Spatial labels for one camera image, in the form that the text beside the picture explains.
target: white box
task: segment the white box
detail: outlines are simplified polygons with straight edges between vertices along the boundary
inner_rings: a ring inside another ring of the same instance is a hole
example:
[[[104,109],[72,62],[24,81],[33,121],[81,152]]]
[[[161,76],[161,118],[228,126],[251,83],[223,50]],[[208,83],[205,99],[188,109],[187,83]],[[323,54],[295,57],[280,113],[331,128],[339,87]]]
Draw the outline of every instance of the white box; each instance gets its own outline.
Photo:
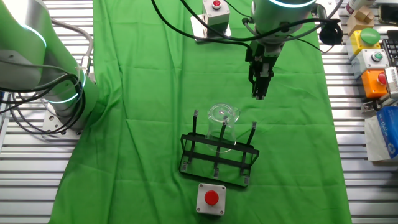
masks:
[[[215,205],[208,205],[205,201],[205,195],[208,191],[214,190],[218,194],[218,202]],[[197,212],[209,215],[225,214],[226,187],[214,184],[199,184],[197,198]]]
[[[222,25],[223,27],[228,26],[229,22],[229,7],[228,4],[223,1],[219,0],[221,3],[221,6],[219,9],[214,9],[213,8],[213,2],[214,0],[203,0],[203,18],[204,21],[209,25],[209,26],[214,26],[218,24],[224,24]]]
[[[372,55],[375,53],[383,55],[380,62],[372,60]],[[389,61],[384,49],[363,49],[351,62],[350,70],[354,73],[355,79],[358,79],[367,69],[385,69],[388,67]]]

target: black cable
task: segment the black cable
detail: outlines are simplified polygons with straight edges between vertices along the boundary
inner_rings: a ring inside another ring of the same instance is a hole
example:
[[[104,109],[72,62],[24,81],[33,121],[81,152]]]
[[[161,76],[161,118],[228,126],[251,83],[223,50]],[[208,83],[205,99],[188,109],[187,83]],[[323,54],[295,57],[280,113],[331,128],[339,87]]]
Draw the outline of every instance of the black cable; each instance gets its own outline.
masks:
[[[72,112],[72,115],[71,115],[70,119],[69,119],[64,125],[62,125],[61,127],[59,127],[58,129],[56,129],[56,130],[54,130],[54,131],[44,131],[44,130],[42,130],[42,129],[36,127],[36,126],[34,126],[32,123],[30,123],[28,120],[26,120],[25,116],[21,113],[21,111],[20,111],[20,109],[19,109],[18,107],[17,107],[17,111],[18,111],[18,113],[19,113],[19,116],[20,116],[29,126],[31,126],[32,128],[34,128],[34,129],[36,129],[36,130],[38,130],[38,131],[40,131],[40,132],[34,132],[34,131],[31,131],[31,130],[25,128],[25,127],[17,120],[17,117],[15,116],[15,113],[14,113],[13,110],[11,110],[11,116],[12,116],[12,118],[14,119],[14,121],[15,121],[23,130],[27,131],[27,132],[30,133],[30,134],[59,134],[59,133],[63,133],[64,131],[70,129],[70,128],[80,119],[81,115],[83,114],[83,112],[84,112],[84,110],[85,110],[85,105],[86,105],[86,97],[85,97],[85,92],[83,91],[83,92],[82,92],[81,103],[80,103],[79,106],[76,106],[76,107],[75,107],[75,109],[74,109],[73,112]],[[72,121],[72,119],[73,119],[74,117],[76,117],[76,112],[77,112],[78,110],[79,110],[79,114],[77,115],[77,118],[76,118],[72,123],[70,123],[70,122]]]
[[[301,41],[301,42],[304,42],[304,43],[306,43],[306,44],[311,45],[313,48],[319,50],[319,51],[322,52],[322,53],[328,53],[328,52],[334,47],[334,45],[332,45],[332,46],[329,48],[329,50],[323,51],[323,50],[319,49],[317,46],[311,44],[311,43],[308,42],[308,41],[302,40],[302,39],[300,39],[300,38],[298,38],[297,40],[299,40],[299,41]]]
[[[290,23],[290,24],[288,24],[286,26],[278,27],[278,28],[273,29],[273,30],[271,30],[269,32],[265,32],[263,34],[259,34],[257,36],[253,36],[253,37],[245,37],[245,38],[228,37],[228,36],[218,32],[217,30],[211,28],[209,25],[206,24],[206,22],[201,20],[198,17],[198,15],[195,14],[195,12],[192,10],[192,8],[185,2],[185,0],[180,0],[180,1],[185,6],[185,8],[190,12],[190,14],[193,15],[207,29],[211,30],[212,32],[214,32],[218,36],[223,37],[225,39],[234,40],[234,41],[241,41],[241,42],[250,41],[250,40],[258,40],[258,39],[267,37],[269,35],[275,34],[275,33],[279,32],[279,31],[281,31],[282,29],[290,28],[290,27],[301,25],[301,24],[308,23],[308,22],[326,22],[326,23],[330,23],[330,24],[335,24],[337,22],[337,20],[331,20],[331,19],[318,19],[318,18],[303,19],[301,21],[292,22],[292,23]]]
[[[24,96],[22,96],[21,93],[18,93],[18,96],[19,96],[19,98],[21,98],[23,100],[28,100],[29,99],[29,98],[24,98]]]
[[[233,8],[237,13],[239,13],[240,15],[250,18],[251,20],[253,20],[253,18],[251,16],[245,15],[242,12],[239,12],[233,5],[231,5],[231,3],[229,3],[228,1],[224,0],[224,2],[226,2],[231,8]]]
[[[15,104],[14,106],[10,106],[10,107],[8,107],[7,109],[4,109],[4,110],[0,111],[0,114],[2,114],[2,113],[4,113],[4,112],[7,112],[7,111],[9,111],[9,110],[12,110],[12,109],[14,109],[14,108],[16,108],[16,107],[18,107],[18,106],[24,104],[24,103],[28,103],[28,102],[31,102],[31,101],[34,101],[34,100],[38,100],[38,99],[40,99],[41,97],[45,96],[47,93],[49,93],[49,92],[50,92],[55,86],[57,86],[59,83],[65,81],[65,80],[71,80],[71,79],[72,79],[72,80],[73,80],[73,79],[77,80],[76,76],[74,76],[74,75],[63,76],[62,78],[59,78],[59,79],[57,80],[56,83],[52,84],[52,86],[51,86],[50,88],[46,89],[43,93],[41,93],[41,94],[39,94],[39,95],[37,95],[37,96],[30,97],[28,100],[21,100],[21,101],[0,100],[0,103],[7,103],[7,104],[10,104],[10,103],[11,103],[11,104]]]
[[[208,39],[208,38],[202,38],[202,37],[196,37],[194,35],[188,34],[184,31],[181,31],[179,29],[177,29],[176,27],[174,27],[172,24],[170,24],[165,17],[162,15],[162,13],[160,13],[159,8],[157,7],[155,0],[151,0],[152,1],[152,5],[155,8],[155,11],[157,13],[157,15],[160,17],[160,19],[167,25],[169,26],[172,30],[174,30],[175,32],[178,32],[179,34],[184,35],[185,37],[189,37],[189,38],[193,38],[193,39],[198,39],[198,40],[202,40],[205,42],[214,42],[214,43],[219,43],[219,44],[234,44],[234,45],[241,45],[244,46],[246,48],[248,48],[248,50],[251,50],[250,46],[248,44],[245,43],[240,43],[240,42],[232,42],[232,41],[226,41],[226,40],[214,40],[214,39]]]
[[[43,90],[46,90],[46,89],[50,88],[55,83],[59,83],[58,82],[59,80],[65,81],[65,80],[68,80],[69,78],[75,77],[75,76],[76,75],[74,75],[74,74],[67,73],[67,74],[57,78],[56,80],[54,80],[54,81],[52,81],[52,82],[50,82],[48,84],[42,85],[42,86],[40,86],[38,88],[33,88],[31,90],[13,90],[13,89],[8,89],[8,88],[0,88],[0,91],[6,91],[6,92],[10,92],[10,93],[32,93],[32,92],[37,92],[37,91],[43,91]]]
[[[30,123],[28,120],[26,120],[26,118],[24,117],[24,115],[21,113],[20,109],[18,107],[16,107],[16,110],[19,113],[19,116],[32,128],[38,130],[39,132],[33,132],[27,128],[25,128],[16,118],[15,113],[13,110],[11,110],[11,116],[13,117],[14,121],[25,131],[27,131],[28,133],[31,134],[58,134],[58,133],[63,133],[64,131],[70,129],[82,116],[84,109],[85,109],[85,105],[86,105],[86,98],[85,98],[85,92],[82,89],[81,83],[79,83],[79,85],[76,85],[76,92],[79,94],[79,97],[76,99],[76,102],[80,101],[81,103],[79,105],[76,105],[75,108],[72,111],[72,115],[70,116],[70,119],[61,127],[59,127],[58,129],[54,130],[54,131],[44,131],[36,126],[34,126],[32,123]]]
[[[66,80],[70,80],[72,83],[73,83],[73,79],[75,79],[75,80],[77,80],[77,78],[76,78],[76,76],[75,75],[73,75],[73,74],[69,74],[69,76],[63,76],[62,78],[60,78],[60,79],[58,79],[57,80],[57,82],[56,83],[54,83],[54,84],[51,84],[51,86],[50,86],[50,88],[47,88],[46,89],[46,91],[45,91],[45,93],[42,93],[42,94],[39,94],[39,95],[37,95],[37,96],[33,96],[33,97],[30,97],[29,99],[26,99],[26,100],[24,100],[24,99],[22,99],[22,100],[20,100],[20,101],[8,101],[8,100],[0,100],[0,103],[12,103],[12,104],[23,104],[23,103],[28,103],[28,102],[31,102],[31,101],[33,101],[33,100],[38,100],[39,98],[41,98],[41,97],[43,97],[44,95],[46,95],[50,90],[52,90],[54,87],[56,87],[58,84],[60,84],[61,82],[63,82],[63,81],[66,81]]]
[[[35,96],[35,97],[31,97],[31,98],[29,98],[29,99],[30,99],[30,101],[37,100],[37,99],[43,97],[44,95],[46,95],[47,93],[49,93],[49,91],[51,91],[51,89],[45,90],[42,94],[37,95],[37,96]],[[0,111],[0,114],[2,114],[2,113],[4,113],[4,112],[7,112],[7,111],[9,111],[9,110],[12,110],[12,109],[14,109],[14,108],[16,108],[16,107],[18,107],[18,106],[20,106],[20,105],[22,105],[22,104],[24,104],[24,103],[16,103],[14,106],[10,106],[10,107],[8,107],[7,109],[4,109],[4,110]]]

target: table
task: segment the table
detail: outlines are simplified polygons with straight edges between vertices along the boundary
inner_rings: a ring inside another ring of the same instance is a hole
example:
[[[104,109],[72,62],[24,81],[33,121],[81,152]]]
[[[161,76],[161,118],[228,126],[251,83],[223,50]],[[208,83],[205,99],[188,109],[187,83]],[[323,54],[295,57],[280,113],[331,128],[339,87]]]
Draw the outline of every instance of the table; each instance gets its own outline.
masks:
[[[348,16],[339,10],[343,31]],[[50,15],[93,35],[92,1],[45,1]],[[386,38],[389,29],[375,18],[375,29]],[[55,27],[67,49],[80,63],[88,41],[73,31]],[[329,46],[322,45],[322,50]],[[367,161],[364,116],[345,46],[323,54],[328,93],[353,223],[398,223],[398,165]],[[45,108],[40,101],[21,106],[30,122],[41,126]],[[47,142],[23,131],[11,119],[0,153],[0,223],[47,223],[57,187],[75,141]]]

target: green button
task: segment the green button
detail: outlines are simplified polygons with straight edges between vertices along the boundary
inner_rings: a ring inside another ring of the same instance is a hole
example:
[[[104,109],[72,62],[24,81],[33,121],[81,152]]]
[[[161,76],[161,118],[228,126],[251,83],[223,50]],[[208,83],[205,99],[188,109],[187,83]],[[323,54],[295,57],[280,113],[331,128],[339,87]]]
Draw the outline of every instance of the green button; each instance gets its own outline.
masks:
[[[366,45],[375,45],[380,41],[380,34],[372,28],[365,28],[361,32],[361,39]]]
[[[376,54],[374,54],[374,56],[375,56],[377,59],[382,59],[382,58],[383,58],[383,55],[380,54],[380,53],[376,53]]]

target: cable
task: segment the cable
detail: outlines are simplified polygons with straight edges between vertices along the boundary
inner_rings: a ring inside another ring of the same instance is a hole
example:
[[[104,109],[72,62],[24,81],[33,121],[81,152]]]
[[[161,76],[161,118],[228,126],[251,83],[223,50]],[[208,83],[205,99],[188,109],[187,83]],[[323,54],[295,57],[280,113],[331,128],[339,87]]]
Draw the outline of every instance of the cable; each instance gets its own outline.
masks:
[[[56,67],[56,66],[51,66],[51,65],[30,65],[30,64],[24,64],[24,63],[15,63],[15,62],[9,62],[6,60],[2,60],[0,59],[0,62],[2,63],[9,63],[11,65],[19,65],[19,66],[24,66],[24,67],[34,67],[34,68],[52,68],[52,69],[57,69],[61,72],[65,72],[66,74],[62,75],[61,77],[58,77],[55,80],[52,80],[51,82],[48,82],[44,85],[41,86],[37,86],[33,89],[30,90],[13,90],[13,89],[8,89],[8,88],[0,88],[0,91],[6,91],[6,92],[19,92],[19,93],[31,93],[31,92],[35,92],[35,91],[42,91],[42,90],[46,90],[48,89],[50,86],[52,86],[54,83],[57,83],[60,79],[64,79],[65,77],[74,77],[76,75],[68,73],[67,71],[65,71],[64,69],[60,68],[60,67]]]
[[[72,78],[77,79],[75,75],[70,75],[70,76],[68,76],[68,77],[63,77],[63,78],[59,79],[57,83],[54,83],[50,88],[46,89],[46,90],[44,91],[44,93],[39,94],[39,95],[37,95],[37,96],[33,96],[33,97],[30,97],[30,98],[25,99],[25,100],[22,99],[22,100],[20,100],[20,101],[0,100],[0,103],[20,103],[20,104],[23,104],[23,103],[31,102],[31,101],[33,101],[33,100],[38,100],[40,97],[43,97],[44,95],[46,95],[50,90],[52,90],[55,86],[57,86],[57,85],[60,84],[61,82],[64,82],[65,80],[70,80],[70,81],[72,81],[72,80],[71,80]]]
[[[260,34],[260,35],[257,35],[257,36],[253,36],[253,37],[246,37],[246,38],[228,37],[228,36],[226,36],[226,35],[224,35],[224,34],[219,33],[217,30],[211,28],[210,26],[208,26],[208,25],[206,24],[206,22],[204,22],[203,20],[201,20],[201,19],[198,17],[198,15],[195,14],[195,12],[192,10],[192,8],[185,2],[185,0],[180,0],[180,1],[181,1],[181,3],[185,6],[185,8],[190,12],[190,14],[191,14],[193,17],[195,17],[195,18],[196,18],[202,25],[204,25],[207,29],[211,30],[212,32],[214,32],[214,33],[217,34],[218,36],[223,37],[223,38],[225,38],[225,39],[234,40],[234,41],[241,41],[241,42],[261,39],[261,38],[267,37],[267,36],[269,36],[269,35],[275,34],[275,33],[279,32],[279,31],[281,31],[282,29],[290,28],[290,27],[297,26],[297,25],[304,24],[304,23],[308,23],[308,22],[327,22],[327,23],[335,23],[335,21],[332,21],[332,20],[330,20],[330,19],[317,19],[317,18],[304,19],[304,20],[301,20],[301,21],[292,22],[292,23],[290,23],[290,24],[288,24],[288,25],[286,25],[286,26],[278,27],[278,28],[273,29],[273,30],[271,30],[271,31],[269,31],[269,32],[265,32],[265,33],[263,33],[263,34]]]
[[[240,15],[250,18],[251,20],[253,20],[253,18],[251,16],[245,15],[242,12],[239,12],[233,5],[231,5],[231,3],[229,3],[228,1],[224,0],[224,2],[226,2],[229,6],[231,6],[231,8],[233,8],[237,13],[239,13]]]
[[[37,95],[37,96],[30,97],[30,98],[27,99],[27,100],[20,100],[20,101],[0,100],[0,103],[12,103],[12,104],[15,104],[14,106],[10,106],[9,108],[7,108],[7,109],[5,109],[5,110],[0,111],[0,114],[1,114],[1,113],[4,113],[4,112],[7,112],[7,111],[9,111],[9,110],[12,110],[12,109],[14,109],[14,108],[16,108],[16,107],[22,105],[23,103],[28,103],[28,102],[31,102],[31,101],[34,101],[34,100],[38,100],[39,98],[45,96],[48,92],[50,92],[50,91],[51,91],[55,86],[57,86],[59,83],[65,81],[65,80],[71,80],[71,79],[73,80],[73,78],[76,79],[76,76],[74,76],[74,75],[64,76],[64,77],[62,77],[61,79],[59,79],[57,83],[54,83],[50,88],[46,89],[43,93],[41,93],[41,94],[39,94],[39,95]]]
[[[219,44],[234,44],[234,45],[241,45],[246,47],[248,50],[251,50],[250,46],[248,44],[245,43],[241,43],[241,42],[232,42],[232,41],[227,41],[227,40],[214,40],[214,39],[208,39],[208,38],[202,38],[202,37],[196,37],[194,35],[188,34],[184,31],[181,31],[179,29],[177,29],[176,27],[174,27],[172,24],[170,24],[165,17],[162,15],[162,13],[160,13],[159,8],[157,7],[155,0],[151,0],[152,5],[155,8],[155,11],[157,13],[157,15],[160,17],[160,19],[168,26],[170,27],[172,30],[174,30],[175,32],[178,32],[181,35],[184,35],[185,37],[189,37],[189,38],[193,38],[193,39],[198,39],[198,40],[202,40],[205,42],[214,42],[214,43],[219,43]]]
[[[84,31],[83,29],[81,29],[81,28],[79,28],[77,26],[73,26],[73,25],[70,25],[70,24],[55,20],[55,19],[51,19],[51,22],[53,24],[55,24],[55,25],[62,26],[64,28],[66,28],[66,29],[70,29],[70,30],[73,30],[75,32],[78,32],[78,33],[84,35],[86,37],[86,39],[88,40],[88,49],[87,49],[87,52],[86,52],[85,56],[90,56],[91,55],[91,52],[93,51],[93,46],[94,46],[93,42],[94,41],[93,41],[93,38],[91,37],[91,35],[89,33],[87,33],[86,31]]]
[[[305,40],[302,40],[302,39],[297,39],[297,40],[298,40],[298,41],[301,41],[301,42],[304,42],[304,43],[306,43],[306,44],[311,45],[313,48],[319,50],[320,52],[322,52],[322,53],[324,53],[324,54],[325,54],[325,53],[328,53],[328,52],[334,47],[334,45],[333,45],[333,46],[331,46],[331,47],[329,48],[329,50],[323,51],[323,50],[319,49],[317,46],[311,44],[311,43],[308,42],[308,41],[305,41]]]
[[[56,130],[54,130],[54,131],[44,131],[44,130],[39,129],[38,127],[34,126],[32,123],[30,123],[28,120],[26,120],[26,118],[25,118],[24,115],[21,113],[21,111],[20,111],[20,109],[19,109],[18,107],[17,107],[17,111],[18,111],[20,117],[21,117],[29,126],[31,126],[32,128],[38,130],[39,132],[33,132],[33,131],[31,131],[31,130],[25,128],[25,127],[18,121],[18,119],[16,118],[16,116],[15,116],[13,110],[11,110],[11,116],[12,116],[12,118],[14,119],[14,121],[15,121],[23,130],[27,131],[27,132],[30,133],[30,134],[59,134],[59,133],[63,133],[64,131],[70,129],[70,128],[80,119],[81,115],[83,114],[84,109],[85,109],[85,104],[86,104],[86,102],[85,102],[85,93],[84,93],[84,91],[82,92],[82,95],[83,95],[83,97],[82,97],[81,104],[80,104],[79,106],[75,107],[75,109],[73,110],[73,113],[72,113],[72,116],[70,117],[70,119],[69,119],[63,126],[61,126],[60,128],[58,128],[58,129],[56,129]],[[76,116],[76,112],[77,112],[78,110],[80,110],[80,111],[79,111],[79,114],[77,115],[77,118],[76,118],[72,123],[70,123],[70,122],[72,121],[72,119]]]
[[[80,117],[82,116],[82,114],[83,114],[83,112],[84,112],[84,109],[85,109],[85,104],[86,104],[86,102],[85,102],[85,100],[86,100],[86,99],[85,99],[85,92],[84,92],[83,89],[82,89],[81,83],[80,83],[80,85],[76,85],[76,92],[79,94],[79,97],[77,98],[76,102],[80,101],[81,103],[80,103],[78,106],[76,106],[76,107],[74,108],[74,110],[72,111],[72,115],[70,116],[70,119],[69,119],[63,126],[61,126],[60,128],[58,128],[58,129],[56,129],[56,130],[54,130],[54,131],[44,131],[44,130],[41,130],[41,129],[39,129],[38,127],[34,126],[32,123],[30,123],[28,120],[25,119],[24,115],[21,113],[20,109],[18,108],[19,105],[15,105],[16,107],[14,106],[14,108],[16,108],[16,110],[18,111],[20,117],[21,117],[27,124],[29,124],[29,126],[31,126],[32,128],[38,130],[39,132],[33,132],[33,131],[28,130],[27,128],[23,127],[23,125],[22,125],[20,122],[18,122],[18,120],[17,120],[17,118],[16,118],[16,116],[15,116],[13,110],[11,110],[11,115],[12,115],[13,119],[15,120],[15,122],[16,122],[23,130],[27,131],[28,133],[31,133],[31,134],[58,134],[58,133],[63,133],[64,131],[70,129],[70,128],[80,119]]]

